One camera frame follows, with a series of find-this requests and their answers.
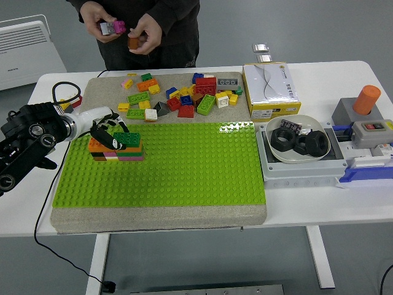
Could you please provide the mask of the person's right hand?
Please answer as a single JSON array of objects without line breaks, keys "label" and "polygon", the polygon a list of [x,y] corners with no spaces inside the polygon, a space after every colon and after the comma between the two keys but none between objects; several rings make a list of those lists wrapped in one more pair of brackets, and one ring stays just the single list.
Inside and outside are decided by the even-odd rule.
[{"label": "person's right hand", "polygon": [[104,22],[115,22],[117,19],[111,16],[101,4],[95,1],[85,2],[79,10],[80,16],[82,17],[87,32],[95,37],[96,40],[102,43],[111,42],[119,38],[122,34],[110,34],[103,35],[101,32],[101,21]]}]

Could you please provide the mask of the person's left hand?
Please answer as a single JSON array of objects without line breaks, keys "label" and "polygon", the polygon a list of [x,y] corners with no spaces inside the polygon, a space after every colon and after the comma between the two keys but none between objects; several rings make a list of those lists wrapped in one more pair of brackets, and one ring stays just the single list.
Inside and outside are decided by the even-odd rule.
[{"label": "person's left hand", "polygon": [[144,14],[135,28],[128,33],[129,38],[138,38],[138,47],[129,49],[137,55],[148,55],[161,44],[162,29],[149,14]]}]

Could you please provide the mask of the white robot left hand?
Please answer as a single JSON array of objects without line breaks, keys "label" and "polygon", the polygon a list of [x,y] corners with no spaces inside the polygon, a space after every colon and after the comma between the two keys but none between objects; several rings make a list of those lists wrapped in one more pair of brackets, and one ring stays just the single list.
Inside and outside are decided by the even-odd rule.
[{"label": "white robot left hand", "polygon": [[71,119],[71,123],[69,141],[90,134],[95,140],[110,150],[124,150],[126,148],[125,144],[120,143],[104,128],[104,124],[119,125],[125,133],[130,132],[120,115],[107,106],[81,112]]}]

